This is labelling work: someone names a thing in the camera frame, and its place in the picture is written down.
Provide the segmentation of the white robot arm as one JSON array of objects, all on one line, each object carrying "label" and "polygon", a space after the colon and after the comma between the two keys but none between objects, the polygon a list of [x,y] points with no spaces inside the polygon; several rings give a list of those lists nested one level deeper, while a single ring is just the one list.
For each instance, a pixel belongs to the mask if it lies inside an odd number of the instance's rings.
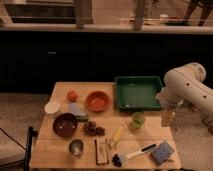
[{"label": "white robot arm", "polygon": [[184,100],[195,105],[202,113],[202,121],[213,135],[213,89],[203,81],[205,68],[196,62],[173,68],[164,75],[165,86],[156,95],[161,107],[174,110]]}]

